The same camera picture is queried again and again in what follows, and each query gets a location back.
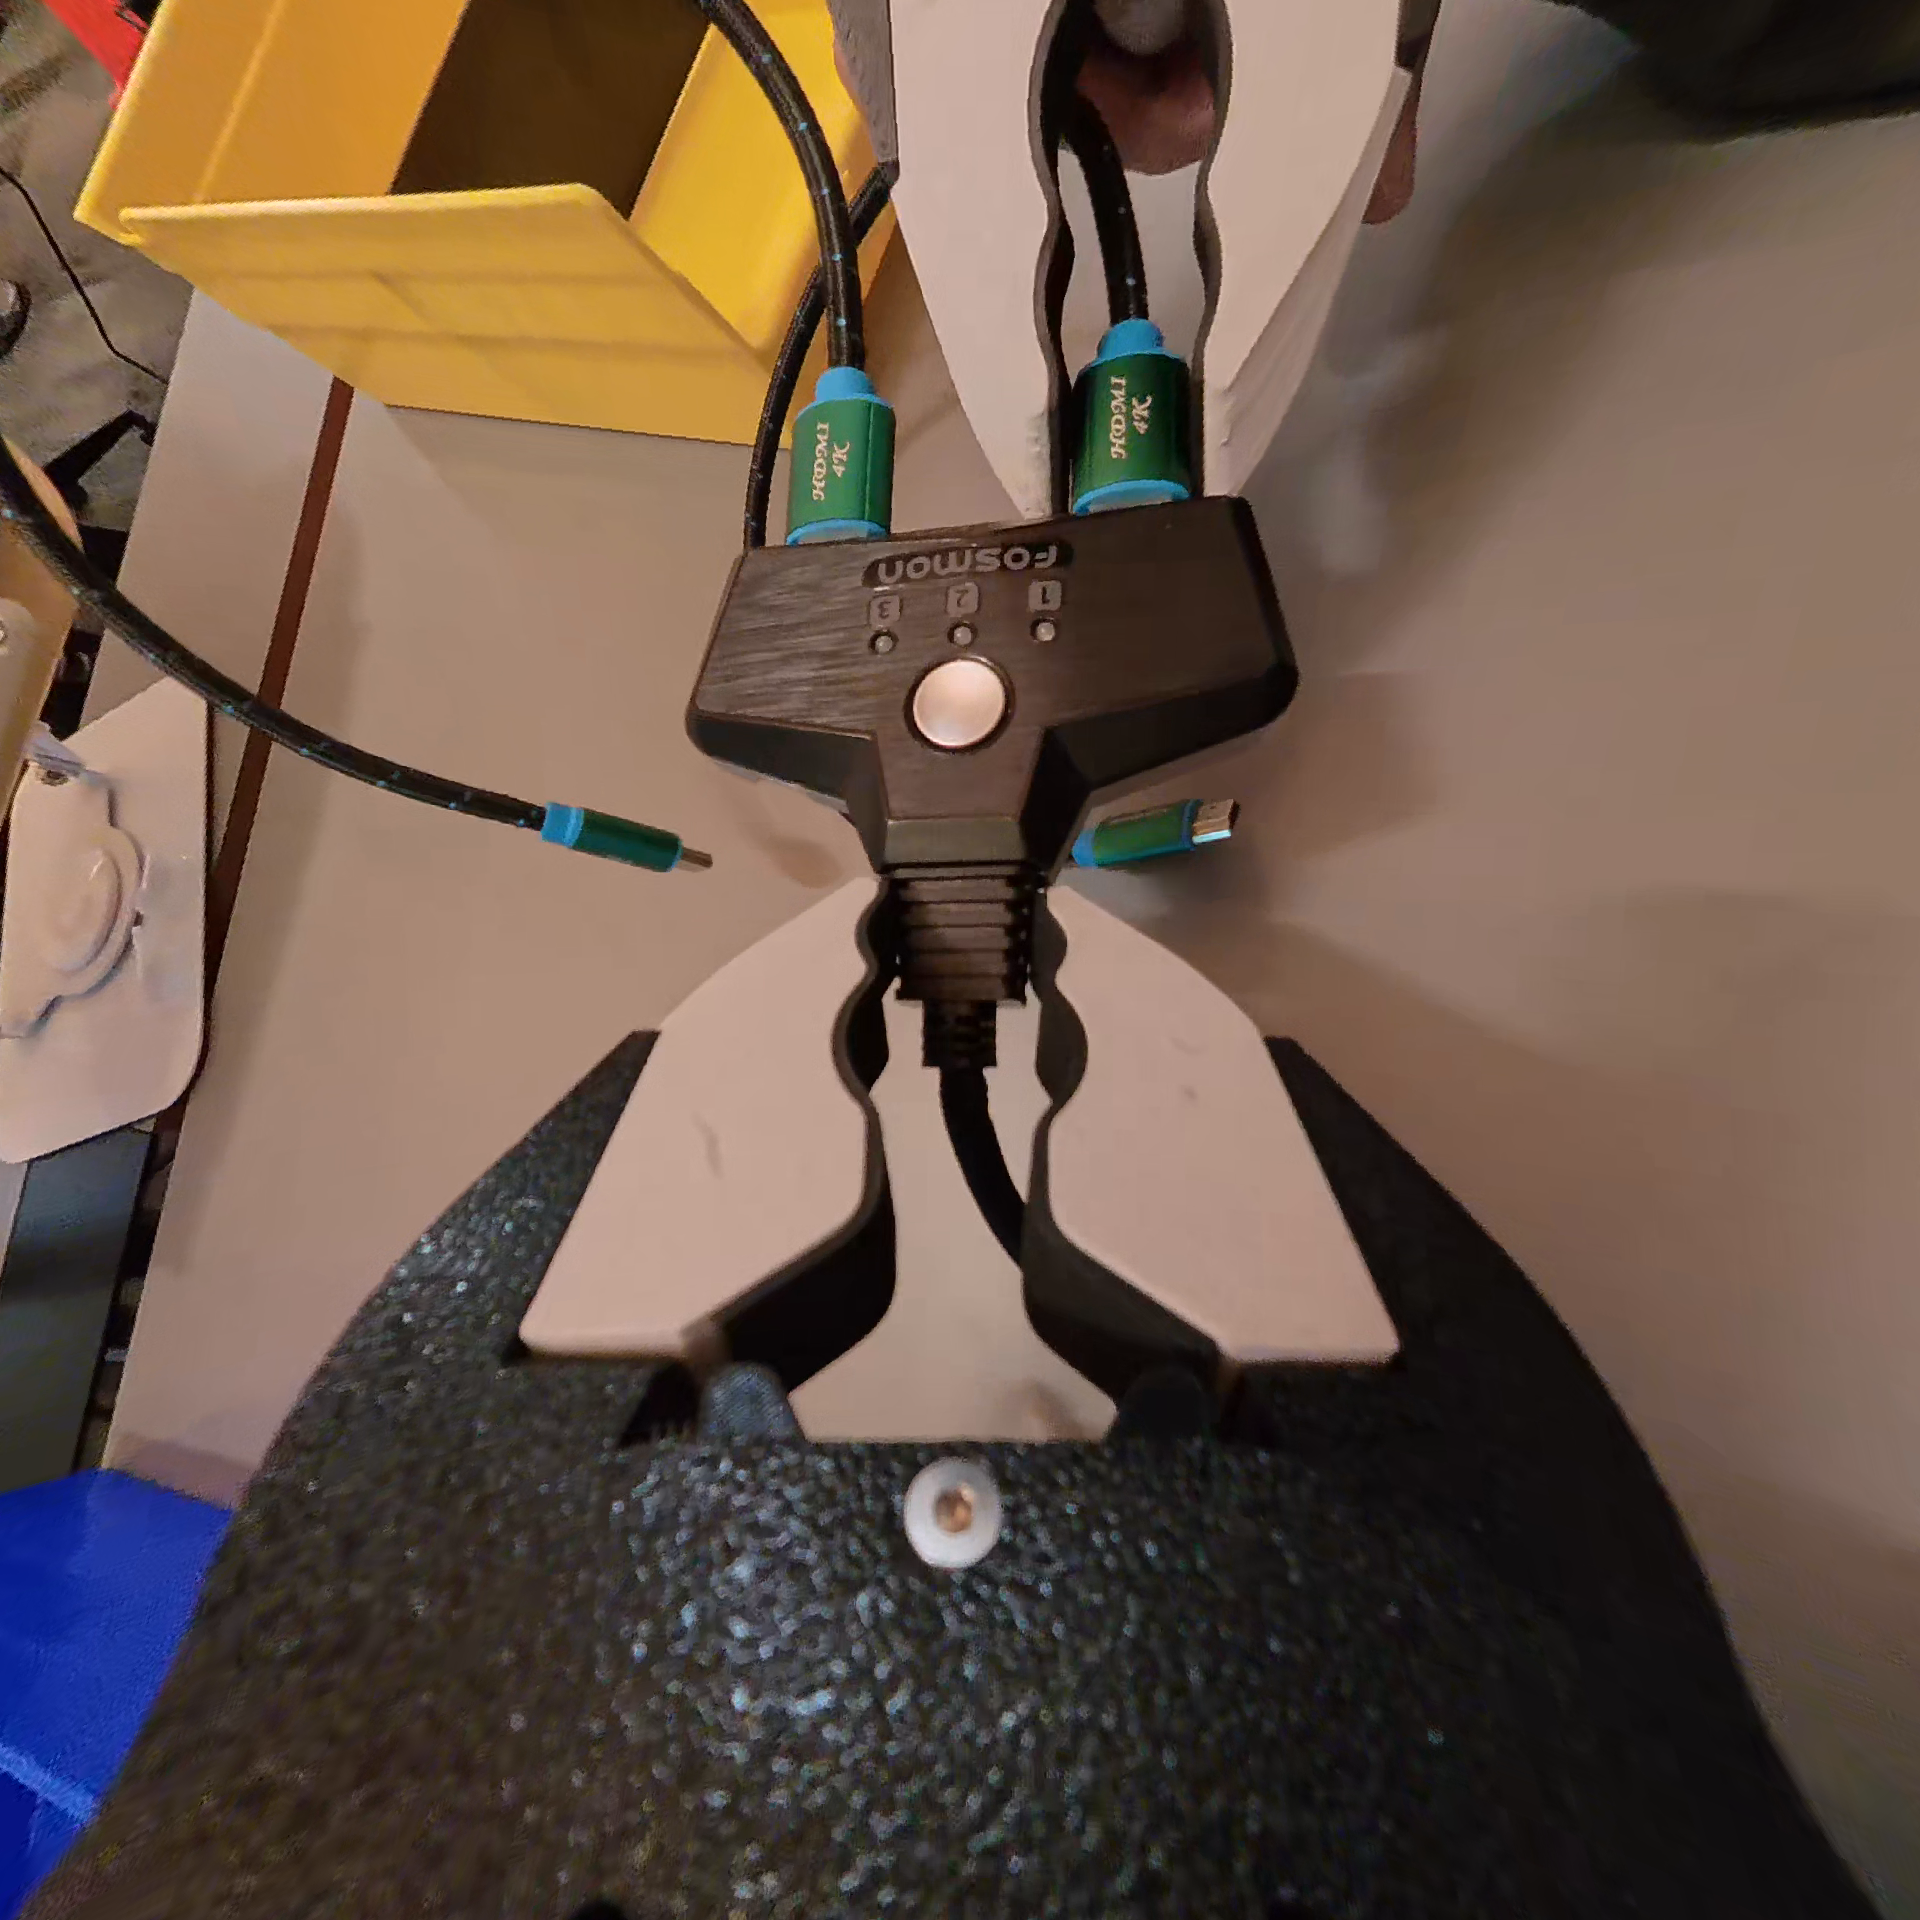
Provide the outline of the white plastic plate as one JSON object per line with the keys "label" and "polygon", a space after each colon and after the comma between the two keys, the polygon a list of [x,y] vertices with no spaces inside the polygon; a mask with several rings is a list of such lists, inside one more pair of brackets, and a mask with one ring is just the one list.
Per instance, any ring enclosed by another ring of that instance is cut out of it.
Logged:
{"label": "white plastic plate", "polygon": [[4,518],[1,1161],[141,1124],[205,1039],[209,716],[158,680],[58,738],[79,599]]}

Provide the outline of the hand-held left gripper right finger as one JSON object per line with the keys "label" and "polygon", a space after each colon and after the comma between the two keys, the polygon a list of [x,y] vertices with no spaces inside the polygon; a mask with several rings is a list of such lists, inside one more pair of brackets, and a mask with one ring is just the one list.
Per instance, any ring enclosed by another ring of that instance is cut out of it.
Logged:
{"label": "hand-held left gripper right finger", "polygon": [[1021,1225],[1042,1343],[1105,1397],[1175,1370],[1383,1367],[1399,1336],[1254,1020],[1053,887],[1034,927],[1045,1099]]}

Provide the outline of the black bin divider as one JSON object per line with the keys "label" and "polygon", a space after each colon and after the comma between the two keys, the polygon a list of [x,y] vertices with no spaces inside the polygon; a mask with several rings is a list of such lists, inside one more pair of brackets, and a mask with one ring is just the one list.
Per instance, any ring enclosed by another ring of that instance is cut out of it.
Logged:
{"label": "black bin divider", "polygon": [[472,3],[395,195],[583,184],[629,214],[707,34],[689,3]]}

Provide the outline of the person's right hand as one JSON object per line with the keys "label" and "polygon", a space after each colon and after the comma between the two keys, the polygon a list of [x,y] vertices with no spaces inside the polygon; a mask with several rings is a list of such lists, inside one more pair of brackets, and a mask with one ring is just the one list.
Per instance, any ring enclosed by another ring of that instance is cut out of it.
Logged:
{"label": "person's right hand", "polygon": [[1164,179],[1201,162],[1218,123],[1216,84],[1192,29],[1149,53],[1087,32],[1076,93],[1097,115],[1121,165]]}

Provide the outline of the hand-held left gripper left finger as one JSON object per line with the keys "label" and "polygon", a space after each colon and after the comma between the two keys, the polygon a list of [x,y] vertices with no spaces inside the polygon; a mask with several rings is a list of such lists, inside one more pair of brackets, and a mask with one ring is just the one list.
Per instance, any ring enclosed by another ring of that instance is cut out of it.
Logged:
{"label": "hand-held left gripper left finger", "polygon": [[879,896],[845,883],[661,1022],[521,1314],[532,1356],[748,1364],[793,1390],[875,1331],[896,1293]]}

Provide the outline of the yellow plastic bin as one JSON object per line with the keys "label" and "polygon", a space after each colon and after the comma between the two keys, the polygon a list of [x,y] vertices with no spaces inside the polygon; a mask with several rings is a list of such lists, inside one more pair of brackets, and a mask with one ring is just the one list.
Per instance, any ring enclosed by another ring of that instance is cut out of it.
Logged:
{"label": "yellow plastic bin", "polygon": [[748,447],[804,284],[804,177],[705,24],[629,213],[395,195],[468,4],[165,3],[75,213],[389,409]]}

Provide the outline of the black video switch box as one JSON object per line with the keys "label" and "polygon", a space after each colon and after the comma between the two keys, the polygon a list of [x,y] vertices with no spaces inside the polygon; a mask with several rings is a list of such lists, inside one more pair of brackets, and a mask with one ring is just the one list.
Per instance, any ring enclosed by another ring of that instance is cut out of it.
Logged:
{"label": "black video switch box", "polygon": [[1267,729],[1298,685],[1251,508],[1212,497],[756,549],[683,727],[845,819],[930,1067],[986,1073],[1091,802]]}

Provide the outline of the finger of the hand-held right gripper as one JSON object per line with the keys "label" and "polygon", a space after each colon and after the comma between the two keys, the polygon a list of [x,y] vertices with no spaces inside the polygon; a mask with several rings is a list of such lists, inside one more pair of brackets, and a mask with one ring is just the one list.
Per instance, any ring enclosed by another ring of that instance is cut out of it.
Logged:
{"label": "finger of the hand-held right gripper", "polygon": [[1190,4],[1212,86],[1195,177],[1201,494],[1242,494],[1306,383],[1438,4]]}
{"label": "finger of the hand-held right gripper", "polygon": [[972,436],[1021,516],[1061,516],[1069,264],[1047,108],[1058,3],[833,3],[841,77]]}

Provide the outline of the blue plastic bin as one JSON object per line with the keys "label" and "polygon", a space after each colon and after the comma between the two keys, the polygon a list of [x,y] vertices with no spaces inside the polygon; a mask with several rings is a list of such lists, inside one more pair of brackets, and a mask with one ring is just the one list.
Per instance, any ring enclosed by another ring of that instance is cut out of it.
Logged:
{"label": "blue plastic bin", "polygon": [[126,1473],[1,1497],[1,1914],[100,1812],[174,1665],[229,1509]]}

